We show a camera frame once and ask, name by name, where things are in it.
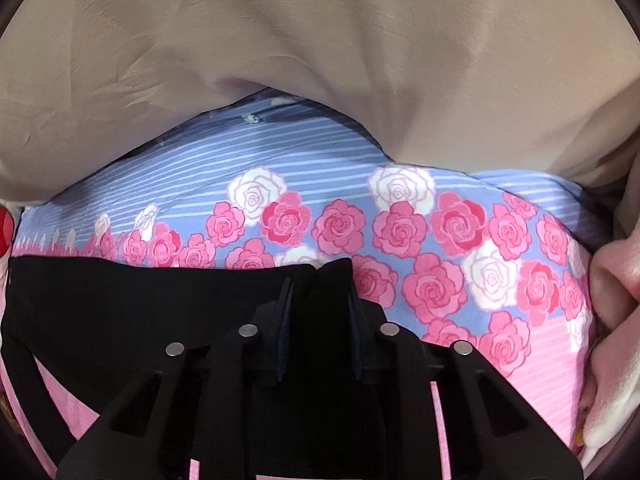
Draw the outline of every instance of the red object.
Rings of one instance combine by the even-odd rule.
[[[9,211],[0,206],[0,258],[6,254],[14,239],[14,217]]]

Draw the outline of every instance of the silver rivet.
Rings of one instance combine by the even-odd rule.
[[[256,335],[258,333],[258,327],[255,326],[255,325],[252,325],[251,323],[248,323],[246,325],[242,325],[238,329],[238,333],[242,337],[253,337],[254,335]]]
[[[182,352],[184,352],[184,345],[182,343],[178,343],[178,342],[171,343],[171,344],[166,346],[164,351],[166,352],[166,354],[168,356],[176,357],[176,356],[180,355]]]
[[[385,323],[380,325],[380,332],[386,336],[393,337],[400,333],[400,327],[395,323]]]
[[[456,341],[453,343],[453,349],[460,355],[469,355],[474,351],[474,348],[468,341]]]

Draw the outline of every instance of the tan cloth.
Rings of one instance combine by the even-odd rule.
[[[25,0],[0,40],[0,198],[50,198],[261,86],[452,170],[605,184],[640,141],[613,0]]]

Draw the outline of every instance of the beige sheet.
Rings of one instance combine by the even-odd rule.
[[[605,184],[638,151],[639,78],[613,0],[26,0],[0,40],[0,198],[50,198],[261,86],[401,162]]]

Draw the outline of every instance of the metal pin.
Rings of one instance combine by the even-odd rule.
[[[456,341],[453,343],[453,349],[460,355],[469,355],[474,351],[474,348],[468,341]]]
[[[253,337],[254,335],[256,335],[258,333],[258,327],[255,326],[255,325],[252,325],[251,323],[248,323],[246,325],[242,325],[238,329],[238,333],[242,337]]]
[[[386,336],[393,337],[400,333],[400,327],[395,323],[385,323],[380,325],[380,332]]]
[[[182,343],[178,343],[178,342],[171,343],[171,344],[166,346],[164,351],[170,357],[177,357],[182,352],[184,352],[184,345]]]

